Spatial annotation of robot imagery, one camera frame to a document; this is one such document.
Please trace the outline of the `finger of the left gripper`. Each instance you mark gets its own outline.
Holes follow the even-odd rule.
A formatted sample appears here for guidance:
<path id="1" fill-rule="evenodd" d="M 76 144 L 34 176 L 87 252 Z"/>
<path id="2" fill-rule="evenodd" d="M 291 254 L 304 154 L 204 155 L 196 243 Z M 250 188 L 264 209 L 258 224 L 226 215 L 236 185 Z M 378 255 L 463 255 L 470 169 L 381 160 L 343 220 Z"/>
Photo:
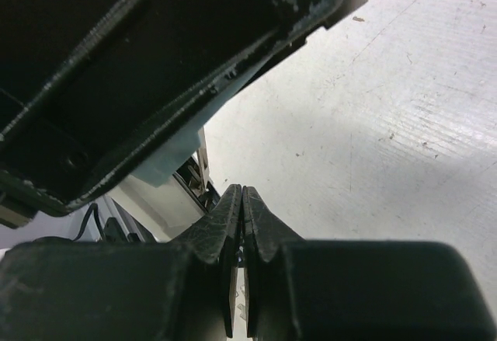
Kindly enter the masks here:
<path id="1" fill-rule="evenodd" d="M 63 216 L 196 131 L 343 0 L 1 0 L 1 192 Z"/>

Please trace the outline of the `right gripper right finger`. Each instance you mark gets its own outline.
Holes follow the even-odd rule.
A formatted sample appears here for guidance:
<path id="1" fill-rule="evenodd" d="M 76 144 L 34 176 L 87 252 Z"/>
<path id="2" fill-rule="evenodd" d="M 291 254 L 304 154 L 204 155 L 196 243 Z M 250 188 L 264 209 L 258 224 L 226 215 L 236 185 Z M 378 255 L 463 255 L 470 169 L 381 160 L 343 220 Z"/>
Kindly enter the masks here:
<path id="1" fill-rule="evenodd" d="M 255 340 L 494 340 L 463 256 L 430 241 L 306 240 L 242 191 L 245 303 Z"/>

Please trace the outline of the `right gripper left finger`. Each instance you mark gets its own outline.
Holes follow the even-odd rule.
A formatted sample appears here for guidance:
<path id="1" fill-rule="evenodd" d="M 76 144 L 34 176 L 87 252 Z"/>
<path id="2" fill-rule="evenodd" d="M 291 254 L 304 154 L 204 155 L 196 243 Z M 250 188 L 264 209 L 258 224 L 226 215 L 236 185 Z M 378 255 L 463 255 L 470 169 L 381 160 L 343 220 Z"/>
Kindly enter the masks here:
<path id="1" fill-rule="evenodd" d="M 242 188 L 170 242 L 26 242 L 1 261 L 3 340 L 233 335 Z"/>

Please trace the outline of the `light blue white stapler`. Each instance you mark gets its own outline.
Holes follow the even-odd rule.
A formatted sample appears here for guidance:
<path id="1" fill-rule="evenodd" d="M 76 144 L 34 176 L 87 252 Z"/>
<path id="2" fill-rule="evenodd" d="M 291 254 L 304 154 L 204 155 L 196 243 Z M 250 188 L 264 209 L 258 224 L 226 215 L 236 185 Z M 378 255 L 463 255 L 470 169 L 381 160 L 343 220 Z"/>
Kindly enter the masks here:
<path id="1" fill-rule="evenodd" d="M 209 188 L 204 124 L 234 95 L 330 26 L 351 0 L 149 0 L 116 83 L 130 130 L 116 191 L 139 221 L 172 219 L 179 186 Z"/>

